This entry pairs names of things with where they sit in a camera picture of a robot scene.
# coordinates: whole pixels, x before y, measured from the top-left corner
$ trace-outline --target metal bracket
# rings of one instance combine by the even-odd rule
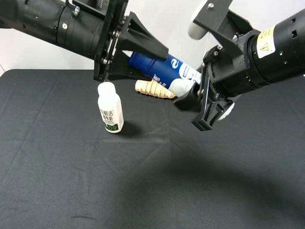
[[[127,0],[112,0],[108,6],[102,35],[94,60],[94,79],[148,80],[138,70],[129,67],[129,57],[122,51],[140,52],[155,59],[166,60],[168,48],[154,38],[135,13],[125,17]]]
[[[208,67],[202,69],[202,83],[200,92],[202,93],[201,111],[192,123],[200,130],[212,130],[215,122],[239,99],[240,96],[228,98],[221,96],[210,81]]]
[[[71,4],[69,0],[66,0],[66,7],[68,7],[72,11],[74,16],[77,16],[81,11],[79,6]]]
[[[201,9],[194,23],[209,31],[228,51],[232,58],[242,54],[232,40],[237,34],[246,34],[253,28],[250,23],[229,10],[233,0],[209,0]]]

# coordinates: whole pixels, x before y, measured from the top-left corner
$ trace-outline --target bolt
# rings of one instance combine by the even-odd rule
[[[214,4],[213,4],[213,3],[210,3],[210,4],[208,5],[208,8],[209,8],[209,9],[214,8]]]
[[[198,95],[198,97],[201,97],[202,96],[202,93],[201,93],[201,91],[199,90],[199,91],[197,91],[197,95]]]
[[[102,64],[107,64],[107,63],[108,63],[108,60],[107,60],[107,59],[102,58],[102,59],[101,59],[101,63],[102,63]]]
[[[80,13],[81,9],[77,6],[74,10],[74,15],[77,16]]]
[[[120,37],[120,34],[121,34],[121,32],[120,32],[120,31],[117,31],[117,32],[115,33],[115,37],[116,37],[116,38],[119,38],[119,37]]]
[[[122,19],[123,24],[125,24],[126,19],[127,19],[127,16],[124,16],[123,19]]]

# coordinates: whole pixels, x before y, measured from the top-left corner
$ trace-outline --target white wall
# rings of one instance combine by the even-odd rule
[[[189,38],[187,28],[192,12],[201,0],[130,0],[128,10],[170,53],[197,67],[202,61],[207,37]],[[233,0],[231,10],[265,30],[305,8],[305,0]],[[211,39],[209,47],[216,45]],[[93,61],[15,30],[0,30],[0,64],[9,69],[92,69]]]

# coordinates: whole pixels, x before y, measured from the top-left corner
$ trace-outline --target bottle label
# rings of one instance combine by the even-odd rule
[[[119,125],[118,124],[115,124],[115,125],[107,125],[105,123],[105,128],[109,131],[117,131],[119,130]]]
[[[194,68],[186,63],[183,63],[179,69],[179,75],[182,79],[195,81],[198,84],[201,82],[201,73],[197,72]]]
[[[104,111],[100,110],[103,121],[105,123],[105,128],[109,131],[117,131],[119,130],[118,121],[115,120],[113,111]]]

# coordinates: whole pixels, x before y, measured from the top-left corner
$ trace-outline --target white plastic bottle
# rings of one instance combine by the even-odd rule
[[[119,95],[115,91],[115,86],[111,82],[101,83],[98,87],[98,105],[102,115],[105,129],[109,133],[118,133],[124,125],[122,104]]]

